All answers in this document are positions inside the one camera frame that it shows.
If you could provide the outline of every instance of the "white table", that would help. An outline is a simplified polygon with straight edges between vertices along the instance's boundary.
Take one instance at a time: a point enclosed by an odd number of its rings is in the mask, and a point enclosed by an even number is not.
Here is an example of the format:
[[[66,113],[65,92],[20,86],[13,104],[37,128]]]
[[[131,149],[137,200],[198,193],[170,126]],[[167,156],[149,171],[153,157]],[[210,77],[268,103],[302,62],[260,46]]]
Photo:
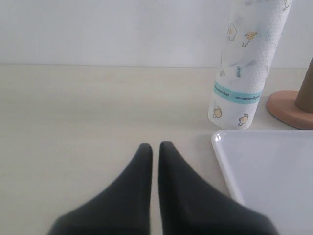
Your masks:
[[[292,129],[265,104],[274,91],[298,90],[305,72],[270,72],[250,129]],[[215,69],[0,66],[0,234],[46,234],[108,186],[142,142],[154,150],[152,235],[161,234],[161,141],[228,194],[207,119],[214,78]]]

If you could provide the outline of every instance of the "white tray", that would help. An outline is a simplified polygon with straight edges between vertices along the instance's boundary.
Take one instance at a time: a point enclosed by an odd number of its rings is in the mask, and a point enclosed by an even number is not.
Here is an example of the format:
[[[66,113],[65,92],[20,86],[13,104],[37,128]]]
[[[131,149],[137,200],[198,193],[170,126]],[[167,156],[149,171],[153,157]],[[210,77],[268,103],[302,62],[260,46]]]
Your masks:
[[[233,199],[282,235],[313,235],[313,131],[221,130],[211,141]]]

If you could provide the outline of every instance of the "paper towel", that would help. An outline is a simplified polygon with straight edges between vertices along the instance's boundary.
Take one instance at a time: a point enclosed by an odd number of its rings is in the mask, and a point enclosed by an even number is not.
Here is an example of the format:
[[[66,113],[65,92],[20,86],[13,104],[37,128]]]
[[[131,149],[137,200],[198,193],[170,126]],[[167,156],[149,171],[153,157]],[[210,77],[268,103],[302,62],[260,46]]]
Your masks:
[[[247,129],[253,120],[292,0],[235,0],[220,58],[209,120]]]

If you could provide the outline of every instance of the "teal stripe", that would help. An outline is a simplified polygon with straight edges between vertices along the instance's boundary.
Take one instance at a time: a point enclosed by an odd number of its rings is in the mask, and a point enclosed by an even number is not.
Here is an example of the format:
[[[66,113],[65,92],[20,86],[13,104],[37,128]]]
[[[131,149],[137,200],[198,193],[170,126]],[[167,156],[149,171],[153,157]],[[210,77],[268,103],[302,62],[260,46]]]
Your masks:
[[[260,100],[262,92],[241,93],[227,89],[217,82],[214,85],[214,92],[218,96],[237,104],[253,104]]]

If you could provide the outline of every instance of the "paper towel holder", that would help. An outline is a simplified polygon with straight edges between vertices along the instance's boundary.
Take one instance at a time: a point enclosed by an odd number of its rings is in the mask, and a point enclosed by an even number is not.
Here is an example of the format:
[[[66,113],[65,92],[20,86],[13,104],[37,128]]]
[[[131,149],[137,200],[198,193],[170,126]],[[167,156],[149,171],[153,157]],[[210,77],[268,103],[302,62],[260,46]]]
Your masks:
[[[275,118],[289,126],[313,130],[313,58],[300,91],[274,92],[266,107]]]

